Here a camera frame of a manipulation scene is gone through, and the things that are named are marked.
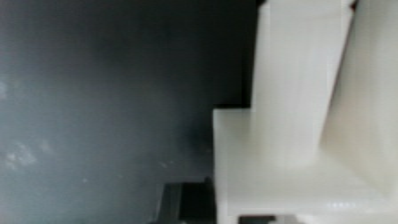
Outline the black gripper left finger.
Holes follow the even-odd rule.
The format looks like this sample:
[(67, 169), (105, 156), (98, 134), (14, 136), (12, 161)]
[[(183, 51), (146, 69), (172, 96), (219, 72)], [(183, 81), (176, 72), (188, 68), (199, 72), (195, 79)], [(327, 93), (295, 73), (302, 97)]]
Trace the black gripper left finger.
[(163, 186), (156, 217), (149, 224), (215, 224), (213, 181), (176, 182)]

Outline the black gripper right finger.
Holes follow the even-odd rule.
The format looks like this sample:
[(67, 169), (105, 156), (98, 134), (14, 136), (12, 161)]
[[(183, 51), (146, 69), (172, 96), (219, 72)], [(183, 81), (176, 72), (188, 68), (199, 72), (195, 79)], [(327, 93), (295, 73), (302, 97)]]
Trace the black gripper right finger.
[(240, 216), (238, 224), (270, 224), (275, 221), (274, 215)]

